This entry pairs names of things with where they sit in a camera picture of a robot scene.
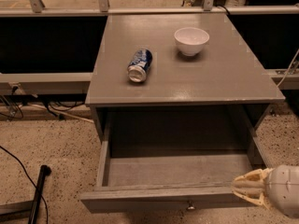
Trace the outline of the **cream gripper fingers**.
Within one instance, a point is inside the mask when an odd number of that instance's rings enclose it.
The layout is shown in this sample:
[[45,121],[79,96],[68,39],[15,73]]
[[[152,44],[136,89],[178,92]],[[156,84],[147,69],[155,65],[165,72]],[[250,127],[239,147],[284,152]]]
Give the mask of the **cream gripper fingers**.
[[249,202],[246,198],[246,192],[251,190],[251,184],[252,182],[246,179],[246,175],[239,176],[235,178],[231,184],[232,193],[235,196]]

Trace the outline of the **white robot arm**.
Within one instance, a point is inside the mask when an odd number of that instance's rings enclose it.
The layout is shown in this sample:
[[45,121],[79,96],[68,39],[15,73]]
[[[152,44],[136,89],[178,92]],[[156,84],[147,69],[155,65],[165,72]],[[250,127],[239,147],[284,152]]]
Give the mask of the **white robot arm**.
[[268,210],[276,209],[286,217],[299,218],[299,167],[280,165],[257,169],[236,177],[232,193]]

